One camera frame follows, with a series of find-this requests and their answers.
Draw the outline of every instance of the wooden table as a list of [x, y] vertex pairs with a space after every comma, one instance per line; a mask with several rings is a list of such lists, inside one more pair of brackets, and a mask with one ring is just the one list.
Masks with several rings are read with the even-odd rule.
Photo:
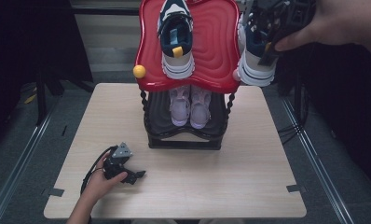
[[[146, 170], [135, 185], [119, 184], [95, 205], [101, 218], [303, 217], [295, 179], [260, 88], [241, 86], [221, 150], [151, 149], [136, 84], [99, 84], [89, 101], [44, 214], [68, 218], [82, 179], [99, 155], [125, 142], [126, 167]], [[182, 133], [175, 138], [196, 140]]]

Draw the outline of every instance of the red tray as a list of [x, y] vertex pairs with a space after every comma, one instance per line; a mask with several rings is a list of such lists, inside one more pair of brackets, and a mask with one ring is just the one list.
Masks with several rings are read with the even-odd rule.
[[144, 0], [140, 7], [142, 37], [135, 65], [146, 73], [136, 78], [141, 90], [167, 91], [185, 84], [198, 85], [218, 93], [235, 92], [240, 83], [232, 77], [240, 58], [237, 22], [239, 9], [233, 0], [187, 1], [194, 21], [192, 54], [194, 73], [185, 79], [171, 79], [162, 71], [162, 51], [157, 23], [164, 0]]

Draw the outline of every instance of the black tape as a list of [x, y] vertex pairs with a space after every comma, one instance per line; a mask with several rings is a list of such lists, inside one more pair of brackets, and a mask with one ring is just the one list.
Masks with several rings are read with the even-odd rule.
[[305, 189], [305, 187], [298, 186], [298, 185], [289, 185], [289, 186], [287, 186], [287, 190], [290, 193], [293, 193], [293, 192], [296, 192], [296, 191], [299, 191], [300, 193], [307, 192], [307, 190]]
[[57, 196], [61, 197], [64, 193], [64, 189], [43, 189], [43, 192], [41, 192], [42, 195], [44, 196]]

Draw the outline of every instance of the small orange ball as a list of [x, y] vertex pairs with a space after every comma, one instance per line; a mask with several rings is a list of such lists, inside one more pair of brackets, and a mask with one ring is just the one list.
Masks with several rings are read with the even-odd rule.
[[137, 78], [142, 78], [145, 76], [145, 68], [142, 65], [136, 65], [133, 67], [133, 75]]

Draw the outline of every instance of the hand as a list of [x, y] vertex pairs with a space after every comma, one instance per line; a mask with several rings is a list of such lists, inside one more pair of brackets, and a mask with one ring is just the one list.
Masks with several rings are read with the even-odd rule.
[[103, 173], [103, 162], [107, 156], [109, 156], [109, 152], [104, 154], [102, 158], [96, 164], [96, 169], [92, 173], [92, 176], [89, 179], [89, 183], [87, 184], [84, 192], [82, 193], [81, 197], [88, 197], [92, 202], [98, 202], [107, 192], [109, 192], [113, 186], [121, 182], [125, 177], [127, 177], [127, 172], [122, 172], [119, 175], [114, 176], [111, 179], [106, 179]]
[[126, 172], [107, 180], [103, 173], [103, 161], [110, 153], [107, 152], [96, 164], [97, 169], [93, 172], [89, 179], [89, 183], [77, 201], [72, 214], [67, 220], [67, 224], [88, 223], [89, 214], [93, 206], [101, 199], [107, 192], [109, 192], [114, 185], [121, 182], [127, 177]]
[[280, 40], [275, 50], [295, 49], [311, 42], [360, 44], [371, 52], [371, 0], [317, 0], [310, 24]]
[[313, 20], [304, 29], [279, 41], [278, 51], [319, 42], [326, 45], [362, 44], [371, 13], [371, 0], [317, 0]]

